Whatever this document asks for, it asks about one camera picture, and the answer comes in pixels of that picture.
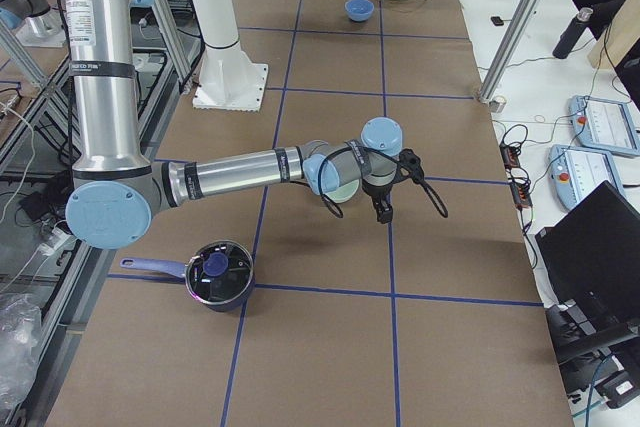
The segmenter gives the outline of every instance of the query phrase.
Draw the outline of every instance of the black pants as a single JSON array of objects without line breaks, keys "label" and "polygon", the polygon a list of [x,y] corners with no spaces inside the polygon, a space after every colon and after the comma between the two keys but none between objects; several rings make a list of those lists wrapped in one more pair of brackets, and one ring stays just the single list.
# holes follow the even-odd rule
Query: black pants
[{"label": "black pants", "polygon": [[[593,15],[589,20],[589,28],[593,36],[599,38],[604,32],[607,25],[611,23],[625,0],[573,0],[578,9],[582,7],[591,7]],[[620,76],[620,80],[629,91],[631,98],[636,106],[640,108],[640,63],[633,64],[633,59],[640,57],[640,40],[635,43],[629,53],[616,67],[616,72]]]}]

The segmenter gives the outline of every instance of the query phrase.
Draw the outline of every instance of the white desk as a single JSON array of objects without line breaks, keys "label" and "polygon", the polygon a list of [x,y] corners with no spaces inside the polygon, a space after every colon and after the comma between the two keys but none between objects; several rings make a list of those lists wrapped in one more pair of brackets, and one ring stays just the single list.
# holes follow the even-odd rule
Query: white desk
[{"label": "white desk", "polygon": [[[460,0],[469,38],[473,43],[473,51],[480,75],[484,78],[486,70],[500,45],[507,25],[496,27],[490,21],[491,16],[500,16],[504,20],[511,19],[519,0]],[[537,12],[531,19],[510,64],[517,64],[525,59],[551,57],[560,34],[567,27],[577,10],[571,0],[541,0]],[[590,39],[587,30],[578,41],[576,48],[583,46]],[[495,121],[501,122],[507,129],[515,124],[524,124],[529,129],[528,138],[536,141],[548,141],[552,137],[553,124],[558,117],[567,115],[568,100],[574,95],[588,95],[613,100],[627,101],[611,86],[615,77],[613,71],[600,70],[595,77],[595,69],[587,60],[587,54],[595,42],[572,53],[565,60],[548,59],[528,62],[521,66],[506,70],[496,94],[507,98],[507,105],[500,114],[493,114]],[[624,87],[617,81],[616,87],[624,92]],[[640,112],[633,103],[629,104],[634,122],[640,126]],[[495,123],[496,137],[501,139],[504,133],[502,125]],[[522,140],[524,129],[514,129],[507,138],[509,141]],[[568,144],[574,136],[567,119],[560,119],[548,144],[527,143],[520,156],[521,165],[527,170],[532,181],[543,176],[548,166],[549,149],[554,144]],[[640,159],[615,157],[616,167],[625,184],[640,183]],[[627,189],[627,199],[640,210],[640,189]],[[555,225],[566,215],[566,209],[560,204],[552,181],[548,174],[541,178],[532,193],[534,222],[530,232],[537,233],[542,227]],[[525,211],[525,222],[531,212]],[[552,291],[548,285],[546,271],[536,269],[536,281],[542,300],[546,305],[552,301]],[[572,411],[578,412],[586,405],[586,399],[572,405]],[[640,418],[640,401],[635,400],[621,409],[611,410],[604,406],[592,409],[591,427],[631,427],[638,425]],[[584,416],[575,418],[576,426],[584,425]]]}]

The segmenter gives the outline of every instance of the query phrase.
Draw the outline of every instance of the plastic bottle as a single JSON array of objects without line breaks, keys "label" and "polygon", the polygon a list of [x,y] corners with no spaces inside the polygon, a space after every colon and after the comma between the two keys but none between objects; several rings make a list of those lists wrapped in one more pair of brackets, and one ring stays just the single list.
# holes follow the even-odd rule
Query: plastic bottle
[{"label": "plastic bottle", "polygon": [[553,49],[553,56],[557,59],[566,59],[567,56],[571,53],[571,49],[576,46],[578,39],[584,32],[584,29],[589,25],[589,18],[593,14],[593,9],[589,7],[583,7],[578,12],[569,25],[567,26],[567,30],[563,32],[560,36],[560,40],[558,41],[558,45]]}]

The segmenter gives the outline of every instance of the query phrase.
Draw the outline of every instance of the computer monitor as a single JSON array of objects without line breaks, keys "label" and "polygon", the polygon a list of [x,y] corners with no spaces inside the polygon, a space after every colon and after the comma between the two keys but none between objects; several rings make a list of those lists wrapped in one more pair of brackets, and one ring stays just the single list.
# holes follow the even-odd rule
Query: computer monitor
[{"label": "computer monitor", "polygon": [[[640,214],[609,182],[536,240],[558,300],[573,299],[595,332],[640,318]],[[609,348],[640,386],[640,339]]]}]

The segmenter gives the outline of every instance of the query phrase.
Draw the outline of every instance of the plastic bag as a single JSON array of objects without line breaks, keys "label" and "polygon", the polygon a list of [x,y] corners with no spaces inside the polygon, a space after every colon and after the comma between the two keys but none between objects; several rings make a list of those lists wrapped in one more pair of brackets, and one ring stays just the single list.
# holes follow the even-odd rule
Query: plastic bag
[{"label": "plastic bag", "polygon": [[30,300],[28,294],[0,294],[0,410],[20,404],[38,372],[41,314]]}]

